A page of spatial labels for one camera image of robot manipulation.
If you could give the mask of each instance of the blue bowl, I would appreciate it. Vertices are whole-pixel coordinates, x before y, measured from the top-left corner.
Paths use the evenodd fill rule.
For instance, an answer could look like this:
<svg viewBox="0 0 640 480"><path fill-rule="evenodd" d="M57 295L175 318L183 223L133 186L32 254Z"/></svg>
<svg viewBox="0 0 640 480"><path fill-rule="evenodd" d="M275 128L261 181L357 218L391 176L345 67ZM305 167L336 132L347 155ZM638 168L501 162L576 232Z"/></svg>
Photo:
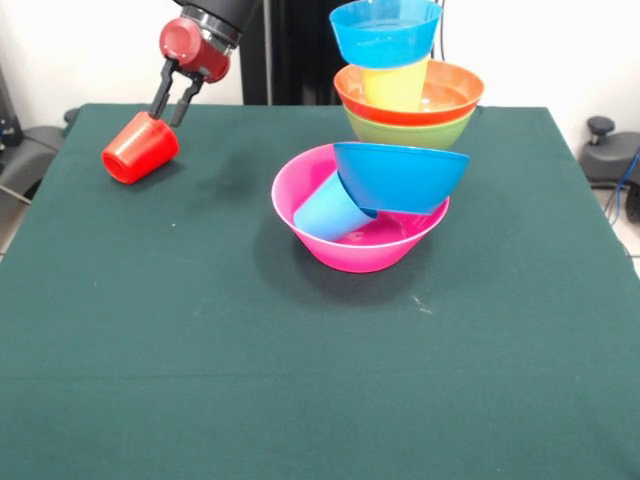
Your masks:
<svg viewBox="0 0 640 480"><path fill-rule="evenodd" d="M342 57L364 68L397 68L426 57L442 16L429 0L361 0L331 12Z"/></svg>
<svg viewBox="0 0 640 480"><path fill-rule="evenodd" d="M386 212L431 214L458 186L470 160L461 153L377 143L333 148L353 201Z"/></svg>

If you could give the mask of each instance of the stacked bowls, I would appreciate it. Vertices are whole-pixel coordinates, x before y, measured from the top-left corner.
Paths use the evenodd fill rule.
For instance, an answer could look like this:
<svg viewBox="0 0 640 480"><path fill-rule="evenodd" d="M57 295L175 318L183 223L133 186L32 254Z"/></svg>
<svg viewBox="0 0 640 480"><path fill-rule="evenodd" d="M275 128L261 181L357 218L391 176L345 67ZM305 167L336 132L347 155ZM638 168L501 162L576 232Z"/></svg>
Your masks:
<svg viewBox="0 0 640 480"><path fill-rule="evenodd" d="M390 267L448 212L470 161L448 150L484 85L429 58L441 15L430 0L359 0L331 12L349 63L334 85L359 142L301 153L272 187L280 218L325 265Z"/></svg>

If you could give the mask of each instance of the blue cup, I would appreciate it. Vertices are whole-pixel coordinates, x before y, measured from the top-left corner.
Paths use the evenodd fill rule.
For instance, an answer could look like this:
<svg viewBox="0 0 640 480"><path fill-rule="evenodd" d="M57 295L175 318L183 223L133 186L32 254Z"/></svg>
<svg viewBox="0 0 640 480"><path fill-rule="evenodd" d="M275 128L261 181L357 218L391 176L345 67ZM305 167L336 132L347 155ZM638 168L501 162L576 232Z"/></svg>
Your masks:
<svg viewBox="0 0 640 480"><path fill-rule="evenodd" d="M469 165L461 153L344 142L334 144L338 172L362 209L430 214L451 195Z"/></svg>
<svg viewBox="0 0 640 480"><path fill-rule="evenodd" d="M425 58L442 16L429 0L361 0L329 15L347 63L363 68L397 68Z"/></svg>
<svg viewBox="0 0 640 480"><path fill-rule="evenodd" d="M333 242L371 223L377 216L375 211L358 208L336 171L293 214L293 224L309 235Z"/></svg>

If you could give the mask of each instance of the plastic bowl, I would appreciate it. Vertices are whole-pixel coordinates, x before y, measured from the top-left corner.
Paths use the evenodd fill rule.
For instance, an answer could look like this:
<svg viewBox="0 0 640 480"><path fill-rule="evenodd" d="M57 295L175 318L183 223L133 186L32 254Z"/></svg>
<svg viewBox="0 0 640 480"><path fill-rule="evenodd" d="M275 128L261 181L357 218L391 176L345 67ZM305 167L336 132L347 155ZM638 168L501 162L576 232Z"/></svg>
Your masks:
<svg viewBox="0 0 640 480"><path fill-rule="evenodd" d="M470 157L426 148L343 142L334 145L338 172L365 209L430 214L449 197Z"/></svg>
<svg viewBox="0 0 640 480"><path fill-rule="evenodd" d="M424 127L405 127L372 122L359 117L346 109L349 123L353 127L358 140L368 143L385 143L388 145L407 145L410 147L434 148L448 150L456 143L467 127L473 112L462 118L440 125Z"/></svg>
<svg viewBox="0 0 640 480"><path fill-rule="evenodd" d="M329 20L347 63L396 68L427 56L441 15L429 0L361 0L334 9Z"/></svg>
<svg viewBox="0 0 640 480"><path fill-rule="evenodd" d="M362 71L355 65L347 65L340 70L333 83L347 109L366 120L396 126L451 122L472 112L484 94L484 83L476 74L438 60L429 60L422 105L416 112L387 110L369 104L364 93Z"/></svg>
<svg viewBox="0 0 640 480"><path fill-rule="evenodd" d="M336 242L319 239L297 228L293 213L336 168L333 144L307 150L280 170L271 189L273 207L282 221L315 258L336 270L369 273L391 267L433 230L449 209L447 198L432 215L380 212L374 222Z"/></svg>

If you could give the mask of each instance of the black robot arm segment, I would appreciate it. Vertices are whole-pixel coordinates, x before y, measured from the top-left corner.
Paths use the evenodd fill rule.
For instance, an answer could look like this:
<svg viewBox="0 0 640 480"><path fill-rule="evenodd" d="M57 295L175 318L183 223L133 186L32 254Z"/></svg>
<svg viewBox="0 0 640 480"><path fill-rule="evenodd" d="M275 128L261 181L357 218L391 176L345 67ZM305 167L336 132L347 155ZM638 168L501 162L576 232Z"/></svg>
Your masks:
<svg viewBox="0 0 640 480"><path fill-rule="evenodd" d="M236 48L260 0L174 0L183 15L211 31L228 47Z"/></svg>

